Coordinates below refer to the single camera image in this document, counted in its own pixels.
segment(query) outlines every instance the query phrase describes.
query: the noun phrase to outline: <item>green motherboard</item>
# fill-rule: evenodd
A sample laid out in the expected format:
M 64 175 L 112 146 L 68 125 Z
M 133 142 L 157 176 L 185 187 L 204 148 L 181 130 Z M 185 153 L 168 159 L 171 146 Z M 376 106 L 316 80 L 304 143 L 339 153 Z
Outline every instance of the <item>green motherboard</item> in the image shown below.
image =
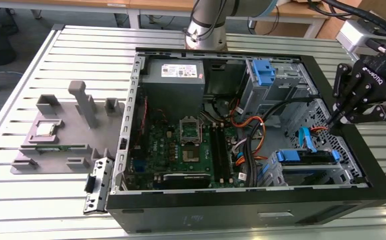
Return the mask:
M 241 187 L 237 183 L 233 174 L 231 163 L 231 147 L 232 139 L 236 137 L 236 130 L 232 127 L 223 128 L 224 136 L 224 151 L 228 158 L 227 167 L 229 167 L 229 179 L 223 181 L 215 179 L 215 164 L 212 158 L 212 138 L 211 125 L 195 124 L 167 125 L 156 124 L 149 127 L 147 141 L 147 156 L 132 160 L 132 175 L 128 183 L 131 188 L 137 190 L 160 189 L 157 182 L 165 174 L 205 174 L 209 175 L 208 188 L 233 188 Z M 200 142 L 181 144 L 181 137 L 199 137 Z

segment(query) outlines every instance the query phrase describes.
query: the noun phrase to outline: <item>power supply label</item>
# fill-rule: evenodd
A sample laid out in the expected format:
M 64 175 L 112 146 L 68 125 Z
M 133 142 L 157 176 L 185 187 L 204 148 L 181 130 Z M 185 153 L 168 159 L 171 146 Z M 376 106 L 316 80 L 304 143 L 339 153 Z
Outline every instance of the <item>power supply label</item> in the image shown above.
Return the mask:
M 196 65 L 164 64 L 161 65 L 164 78 L 197 78 Z

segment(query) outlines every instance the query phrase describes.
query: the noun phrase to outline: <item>motherboard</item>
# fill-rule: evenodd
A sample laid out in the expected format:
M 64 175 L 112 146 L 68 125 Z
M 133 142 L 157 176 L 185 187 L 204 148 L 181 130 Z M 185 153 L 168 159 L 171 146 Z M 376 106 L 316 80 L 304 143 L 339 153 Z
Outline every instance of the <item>motherboard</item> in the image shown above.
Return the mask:
M 184 118 L 179 124 L 155 124 L 148 130 L 145 155 L 133 154 L 129 189 L 203 189 L 241 187 L 232 169 L 232 127 Z

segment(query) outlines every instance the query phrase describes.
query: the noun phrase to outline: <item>metal table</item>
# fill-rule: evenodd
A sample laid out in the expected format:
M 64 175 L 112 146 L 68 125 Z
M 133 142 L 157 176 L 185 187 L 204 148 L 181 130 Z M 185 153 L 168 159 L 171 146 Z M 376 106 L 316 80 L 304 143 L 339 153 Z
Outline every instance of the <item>metal table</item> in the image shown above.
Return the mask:
M 312 55 L 329 82 L 336 64 L 351 61 L 331 40 L 227 35 L 229 51 Z M 40 94 L 75 101 L 67 87 L 84 80 L 96 101 L 125 99 L 135 47 L 184 47 L 177 31 L 65 26 L 52 30 L 0 111 L 0 237 L 81 239 L 127 237 L 112 217 L 83 216 L 85 174 L 13 175 L 17 154 L 37 110 Z M 386 125 L 359 125 L 386 172 Z M 153 239 L 339 240 L 386 239 L 386 205 L 363 209 L 325 225 L 147 234 Z

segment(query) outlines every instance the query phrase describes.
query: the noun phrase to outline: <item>ram slot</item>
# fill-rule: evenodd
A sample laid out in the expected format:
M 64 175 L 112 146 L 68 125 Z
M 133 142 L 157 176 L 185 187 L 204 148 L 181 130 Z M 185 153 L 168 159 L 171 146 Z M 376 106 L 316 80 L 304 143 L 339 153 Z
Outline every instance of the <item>ram slot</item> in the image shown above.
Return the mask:
M 213 179 L 224 183 L 229 181 L 229 163 L 225 146 L 224 129 L 221 127 L 212 127 L 209 131 L 211 136 L 211 153 L 213 163 Z

